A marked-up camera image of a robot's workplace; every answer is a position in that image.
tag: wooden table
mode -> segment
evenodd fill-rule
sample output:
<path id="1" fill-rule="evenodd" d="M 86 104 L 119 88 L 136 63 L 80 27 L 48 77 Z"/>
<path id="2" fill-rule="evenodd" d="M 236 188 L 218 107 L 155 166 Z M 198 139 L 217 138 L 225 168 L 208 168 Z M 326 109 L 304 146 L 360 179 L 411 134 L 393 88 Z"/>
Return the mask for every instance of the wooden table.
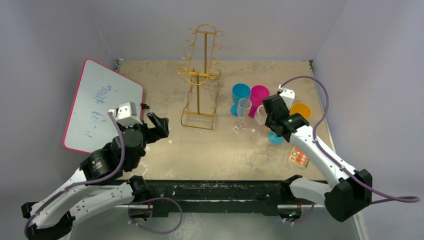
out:
<path id="1" fill-rule="evenodd" d="M 222 72 L 213 130 L 186 127 L 180 123 L 190 84 L 177 70 L 186 64 L 186 61 L 123 62 L 120 73 L 144 86 L 144 103 L 159 117 L 169 118 L 170 131 L 168 138 L 149 144 L 138 168 L 125 173 L 123 178 L 142 175 L 146 179 L 169 180 L 285 180 L 298 174 L 311 180 L 324 179 L 311 162 L 306 169 L 289 163 L 293 145 L 285 141 L 281 145 L 270 144 L 266 127 L 263 126 L 262 135 L 250 131 L 236 133 L 232 128 L 237 120 L 230 113 L 235 84 L 265 85 L 273 94 L 279 84 L 290 78 L 311 76 L 307 61 L 221 61 L 213 69 Z M 202 112 L 213 112 L 215 88 L 216 80 L 200 86 Z M 310 106 L 312 116 L 309 122 L 314 126 L 322 116 L 315 83 L 302 78 L 287 84 L 287 88 L 295 91 L 295 102 Z M 192 110 L 196 109 L 195 90 L 194 87 L 190 102 Z M 147 117 L 144 119 L 152 126 Z M 325 123 L 318 127 L 317 134 L 332 146 Z"/>

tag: white wall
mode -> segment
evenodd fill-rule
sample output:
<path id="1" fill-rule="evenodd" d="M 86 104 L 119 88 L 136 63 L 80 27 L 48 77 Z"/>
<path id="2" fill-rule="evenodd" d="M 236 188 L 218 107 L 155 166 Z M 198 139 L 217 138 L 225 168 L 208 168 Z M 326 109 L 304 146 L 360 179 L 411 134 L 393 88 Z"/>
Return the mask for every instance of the white wall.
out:
<path id="1" fill-rule="evenodd" d="M 179 60 L 189 28 L 224 31 L 216 56 L 237 60 L 311 60 L 347 0 L 89 0 L 116 58 Z"/>
<path id="2" fill-rule="evenodd" d="M 62 146 L 85 58 L 113 58 L 82 1 L 0 1 L 0 229 L 25 239 L 20 207 L 59 187 L 87 157 Z"/>
<path id="3" fill-rule="evenodd" d="M 350 0 L 314 62 L 337 153 L 395 196 L 424 197 L 423 30 L 422 0 Z M 371 239 L 424 239 L 423 209 L 368 207 Z"/>

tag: plastic cup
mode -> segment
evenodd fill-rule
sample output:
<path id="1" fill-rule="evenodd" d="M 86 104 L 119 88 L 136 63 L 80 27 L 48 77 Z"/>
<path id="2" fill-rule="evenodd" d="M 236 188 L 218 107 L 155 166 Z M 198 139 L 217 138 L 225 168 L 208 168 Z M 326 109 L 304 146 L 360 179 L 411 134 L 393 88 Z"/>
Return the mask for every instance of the plastic cup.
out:
<path id="1" fill-rule="evenodd" d="M 290 115 L 292 114 L 300 114 L 305 119 L 308 119 L 312 116 L 312 110 L 308 105 L 301 102 L 296 102 L 293 104 L 293 106 L 291 106 Z"/>
<path id="2" fill-rule="evenodd" d="M 250 101 L 252 102 L 252 107 L 249 112 L 249 117 L 254 118 L 256 109 L 262 105 L 262 100 L 270 96 L 270 91 L 266 86 L 256 85 L 252 87 L 250 94 Z"/>
<path id="3" fill-rule="evenodd" d="M 248 99 L 251 95 L 251 88 L 244 83 L 237 83 L 232 87 L 232 101 L 234 105 L 231 107 L 231 114 L 237 117 L 237 104 L 240 99 Z"/>
<path id="4" fill-rule="evenodd" d="M 280 145 L 284 142 L 284 137 L 278 137 L 277 134 L 273 131 L 268 133 L 268 141 L 274 145 Z"/>

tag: whiteboard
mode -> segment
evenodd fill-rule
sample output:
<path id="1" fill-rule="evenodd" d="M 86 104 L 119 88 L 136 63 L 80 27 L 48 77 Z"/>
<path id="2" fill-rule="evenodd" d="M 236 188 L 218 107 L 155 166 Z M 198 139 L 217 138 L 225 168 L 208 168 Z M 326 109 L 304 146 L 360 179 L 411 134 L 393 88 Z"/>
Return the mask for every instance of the whiteboard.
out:
<path id="1" fill-rule="evenodd" d="M 84 153 L 103 148 L 118 135 L 108 116 L 109 109 L 134 102 L 140 118 L 143 91 L 141 84 L 86 59 L 69 113 L 63 146 Z"/>

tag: wine glass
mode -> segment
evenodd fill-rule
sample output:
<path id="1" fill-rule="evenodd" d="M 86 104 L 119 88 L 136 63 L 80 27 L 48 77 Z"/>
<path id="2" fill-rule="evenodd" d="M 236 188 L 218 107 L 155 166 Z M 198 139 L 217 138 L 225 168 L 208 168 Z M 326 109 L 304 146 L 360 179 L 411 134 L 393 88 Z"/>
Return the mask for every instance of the wine glass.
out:
<path id="1" fill-rule="evenodd" d="M 249 112 L 252 107 L 252 102 L 249 98 L 241 98 L 237 104 L 237 116 L 238 120 L 232 124 L 232 129 L 236 133 L 244 133 L 247 129 L 246 118 L 249 117 Z"/>
<path id="2" fill-rule="evenodd" d="M 253 127 L 251 132 L 256 135 L 261 135 L 263 128 L 262 126 L 265 125 L 265 121 L 267 120 L 267 112 L 265 111 L 264 105 L 260 105 L 256 111 L 254 112 L 254 119 L 256 120 L 256 123 Z"/>

